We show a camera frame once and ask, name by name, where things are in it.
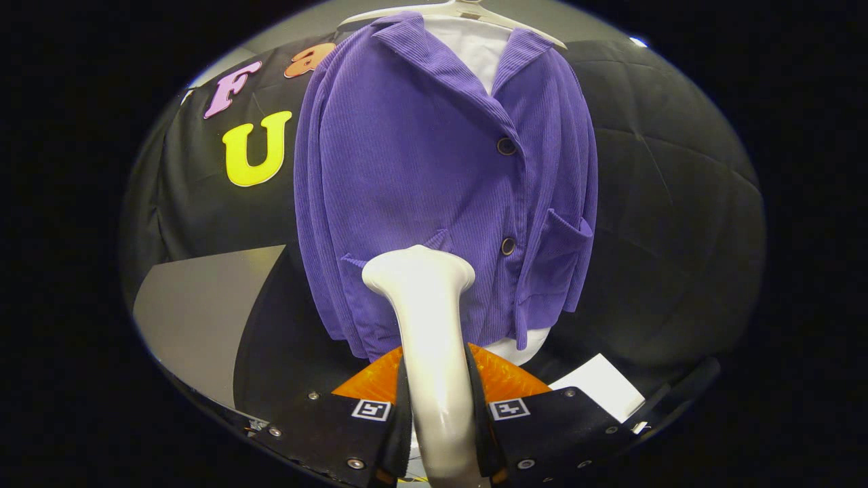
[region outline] purple jacket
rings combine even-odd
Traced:
[[[590,114],[538,35],[510,35],[486,94],[415,12],[378,19],[314,71],[299,116],[295,208],[319,316],[374,361],[400,346],[367,260],[415,244],[467,260],[464,339],[479,346],[575,311],[596,222]]]

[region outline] yellow letter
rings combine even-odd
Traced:
[[[247,162],[247,136],[253,132],[252,123],[240,125],[223,135],[229,181],[240,187],[251,187],[264,183],[277,174],[283,166],[283,128],[292,117],[292,112],[283,111],[262,119],[262,127],[266,128],[266,160],[258,166],[250,166]]]

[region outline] white paper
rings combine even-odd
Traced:
[[[624,423],[645,403],[645,397],[602,354],[549,385],[552,390],[575,386],[597,405]]]

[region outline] jacket button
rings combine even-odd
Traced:
[[[497,141],[497,152],[505,156],[513,155],[516,153],[516,144],[509,137],[504,137]]]
[[[503,242],[500,243],[500,252],[504,256],[509,256],[515,250],[516,250],[516,240],[511,238],[511,237],[507,237],[506,239],[503,240]]]

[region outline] black backdrop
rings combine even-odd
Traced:
[[[119,203],[141,139],[177,89],[302,5],[28,5],[12,22],[14,285],[8,463],[26,485],[305,484],[224,432],[161,376],[122,302]],[[739,132],[766,200],[769,255],[736,368],[665,434],[591,485],[827,485],[855,472],[859,404],[852,111],[856,14],[832,2],[583,2],[693,79]],[[23,314],[14,313],[20,309]]]

